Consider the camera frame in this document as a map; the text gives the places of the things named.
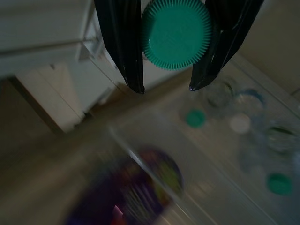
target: floor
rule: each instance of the floor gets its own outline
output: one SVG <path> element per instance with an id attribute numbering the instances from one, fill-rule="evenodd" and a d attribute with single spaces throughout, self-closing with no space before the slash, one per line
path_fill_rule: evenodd
<path id="1" fill-rule="evenodd" d="M 0 82 L 0 155 L 55 134 L 10 81 Z"/>

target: green lid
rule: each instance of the green lid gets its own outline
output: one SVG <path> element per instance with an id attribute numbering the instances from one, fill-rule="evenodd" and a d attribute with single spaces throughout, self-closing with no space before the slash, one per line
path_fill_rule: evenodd
<path id="1" fill-rule="evenodd" d="M 201 110 L 192 109 L 185 117 L 186 123 L 193 128 L 201 127 L 205 121 L 205 114 Z"/>
<path id="2" fill-rule="evenodd" d="M 292 192 L 292 182 L 283 174 L 270 174 L 267 183 L 269 190 L 277 195 L 288 195 Z"/>
<path id="3" fill-rule="evenodd" d="M 210 37 L 210 14 L 200 0 L 153 0 L 142 15 L 143 51 L 163 69 L 196 63 L 208 49 Z"/>

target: purple package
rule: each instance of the purple package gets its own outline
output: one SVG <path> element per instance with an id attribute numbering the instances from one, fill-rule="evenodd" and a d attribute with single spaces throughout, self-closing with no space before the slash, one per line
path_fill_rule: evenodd
<path id="1" fill-rule="evenodd" d="M 182 191 L 178 166 L 155 147 L 139 153 L 147 166 L 174 192 Z M 67 225 L 150 225 L 171 198 L 129 159 L 113 174 L 92 185 L 67 220 Z"/>

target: teal plastic lid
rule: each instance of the teal plastic lid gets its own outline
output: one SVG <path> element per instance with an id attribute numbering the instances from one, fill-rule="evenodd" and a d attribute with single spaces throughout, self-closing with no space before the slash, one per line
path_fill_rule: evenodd
<path id="1" fill-rule="evenodd" d="M 198 109 L 192 109 L 188 112 L 188 114 L 185 117 L 186 123 L 190 125 L 193 128 L 201 127 L 205 121 L 206 117 L 204 112 Z"/>
<path id="2" fill-rule="evenodd" d="M 289 195 L 292 192 L 292 182 L 283 174 L 270 174 L 267 183 L 269 190 L 277 195 Z"/>
<path id="3" fill-rule="evenodd" d="M 196 63 L 210 38 L 210 14 L 200 0 L 153 0 L 142 15 L 144 54 L 160 68 L 176 70 Z"/>

